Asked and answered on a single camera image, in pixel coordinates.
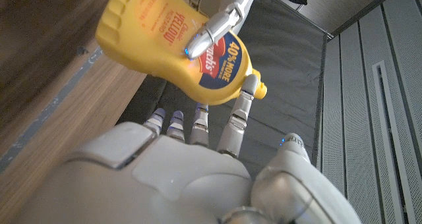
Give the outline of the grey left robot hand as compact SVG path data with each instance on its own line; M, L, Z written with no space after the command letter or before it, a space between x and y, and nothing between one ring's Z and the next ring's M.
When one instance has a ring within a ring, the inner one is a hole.
M201 56L209 47L232 31L238 34L254 0L189 0L189 4L208 20L185 46L189 59Z

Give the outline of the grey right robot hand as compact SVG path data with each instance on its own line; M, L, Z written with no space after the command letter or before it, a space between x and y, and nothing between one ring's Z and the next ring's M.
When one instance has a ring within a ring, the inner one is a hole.
M252 178L235 154L258 86L246 77L217 150L207 147L208 108L198 105L191 139L176 111L165 134L157 109L81 146L24 204L16 223L358 223L345 196L287 134Z

